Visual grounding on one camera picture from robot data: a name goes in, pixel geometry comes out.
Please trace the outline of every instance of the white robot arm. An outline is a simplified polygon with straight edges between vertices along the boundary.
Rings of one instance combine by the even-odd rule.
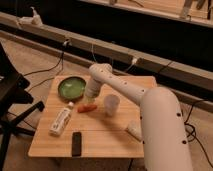
[[[148,171],[192,171],[180,105],[168,89],[147,89],[112,74],[109,64],[94,64],[85,97],[98,97],[105,83],[140,107],[145,167]]]

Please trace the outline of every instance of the chair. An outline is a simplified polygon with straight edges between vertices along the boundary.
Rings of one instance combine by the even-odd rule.
[[[24,89],[30,82],[20,74],[8,59],[3,46],[0,43],[0,134],[2,142],[0,147],[0,170],[3,169],[4,161],[12,134],[26,134],[33,136],[34,131],[17,126],[35,109],[42,111],[44,104],[39,101],[31,108],[9,121],[7,118],[8,110],[14,103],[27,104],[33,102],[33,97]]]

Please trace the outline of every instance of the green bowl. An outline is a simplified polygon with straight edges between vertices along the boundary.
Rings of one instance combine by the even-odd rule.
[[[76,101],[84,94],[86,81],[81,77],[69,77],[61,81],[58,86],[59,96],[66,101]]]

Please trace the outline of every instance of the paper cup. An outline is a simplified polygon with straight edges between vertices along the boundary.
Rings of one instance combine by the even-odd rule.
[[[104,108],[107,116],[114,116],[117,112],[120,99],[114,94],[109,94],[104,98]]]

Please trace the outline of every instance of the carrot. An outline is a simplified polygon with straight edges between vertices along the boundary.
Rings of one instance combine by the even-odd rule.
[[[85,104],[82,104],[80,106],[78,106],[78,113],[85,113],[85,112],[90,112],[90,111],[93,111],[97,108],[97,105],[96,104],[88,104],[88,105],[85,105]]]

